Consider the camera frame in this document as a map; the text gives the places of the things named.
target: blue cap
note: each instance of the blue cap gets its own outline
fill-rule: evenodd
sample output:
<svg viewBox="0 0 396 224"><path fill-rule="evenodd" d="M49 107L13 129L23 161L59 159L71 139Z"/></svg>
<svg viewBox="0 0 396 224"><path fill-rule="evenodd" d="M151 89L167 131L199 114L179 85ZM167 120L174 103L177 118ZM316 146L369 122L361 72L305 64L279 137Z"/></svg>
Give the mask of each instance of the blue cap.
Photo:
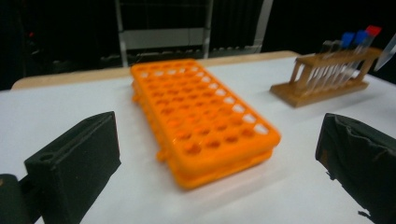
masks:
<svg viewBox="0 0 396 224"><path fill-rule="evenodd" d="M366 31L359 30L356 33L355 40L353 41L354 44L359 45L369 34Z"/></svg>
<svg viewBox="0 0 396 224"><path fill-rule="evenodd" d="M343 49L346 49L349 47L350 43L352 42L353 37L355 37L354 33L351 32L345 32L343 34L343 37L341 38L341 41L343 42L342 47Z"/></svg>

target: test tube rack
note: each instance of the test tube rack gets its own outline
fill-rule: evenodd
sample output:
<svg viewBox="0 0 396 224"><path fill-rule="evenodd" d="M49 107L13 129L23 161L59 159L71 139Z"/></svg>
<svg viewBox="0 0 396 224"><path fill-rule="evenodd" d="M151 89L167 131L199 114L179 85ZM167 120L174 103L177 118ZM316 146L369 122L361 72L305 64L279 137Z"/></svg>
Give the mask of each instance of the test tube rack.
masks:
<svg viewBox="0 0 396 224"><path fill-rule="evenodd" d="M279 132L193 59L131 67L142 108L183 189L194 189L269 159Z"/></svg>
<svg viewBox="0 0 396 224"><path fill-rule="evenodd" d="M363 78L380 54L380 49L368 48L360 54L343 50L297 57L290 81L273 85L270 92L293 107L299 107L362 91L368 86ZM354 70L346 77L353 63L361 65L360 71Z"/></svg>

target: wooden test tube rack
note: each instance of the wooden test tube rack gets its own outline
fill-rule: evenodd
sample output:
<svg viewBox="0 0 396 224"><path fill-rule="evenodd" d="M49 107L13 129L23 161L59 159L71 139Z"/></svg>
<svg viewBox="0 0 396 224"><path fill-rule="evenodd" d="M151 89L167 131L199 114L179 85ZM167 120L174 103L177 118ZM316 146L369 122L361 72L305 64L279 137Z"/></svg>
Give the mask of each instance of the wooden test tube rack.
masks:
<svg viewBox="0 0 396 224"><path fill-rule="evenodd" d="M364 82L363 78L381 52L382 50L380 49L368 48L365 53L360 54L354 54L350 50L343 50L333 55L315 54L298 57L295 61L290 81L273 85L270 91L294 107L313 104L353 91L362 91L368 86L368 83ZM321 78L336 80L342 75L342 69L351 63L362 63L361 70L356 76L346 80L342 85L324 86L321 83L316 87L313 85L314 88L312 87L313 81Z"/></svg>

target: red cap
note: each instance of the red cap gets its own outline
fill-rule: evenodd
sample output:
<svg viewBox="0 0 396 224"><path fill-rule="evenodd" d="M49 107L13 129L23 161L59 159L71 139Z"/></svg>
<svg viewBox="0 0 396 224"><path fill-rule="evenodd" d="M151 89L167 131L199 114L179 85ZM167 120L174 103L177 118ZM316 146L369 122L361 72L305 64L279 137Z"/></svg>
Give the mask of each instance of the red cap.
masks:
<svg viewBox="0 0 396 224"><path fill-rule="evenodd" d="M377 36L377 35L379 34L379 32L381 32L381 30L382 30L381 27L379 27L379 26L373 26L373 25L369 25L369 26L367 26L367 28L366 28L366 32L367 32L369 35L372 35L372 36Z"/></svg>

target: white table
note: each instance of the white table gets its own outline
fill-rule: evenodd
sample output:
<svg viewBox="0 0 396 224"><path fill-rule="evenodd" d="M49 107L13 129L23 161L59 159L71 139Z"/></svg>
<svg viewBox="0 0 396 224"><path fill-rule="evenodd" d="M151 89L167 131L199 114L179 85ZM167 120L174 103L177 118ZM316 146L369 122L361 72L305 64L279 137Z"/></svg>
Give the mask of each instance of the white table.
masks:
<svg viewBox="0 0 396 224"><path fill-rule="evenodd" d="M295 58L207 69L281 132L272 158L214 183L184 191L158 163L157 143L130 77L0 92L0 174L23 178L23 161L95 114L115 111L122 165L82 223L372 223L315 160L324 114L358 119L396 137L396 86L366 76L365 91L298 109L274 96Z"/></svg>

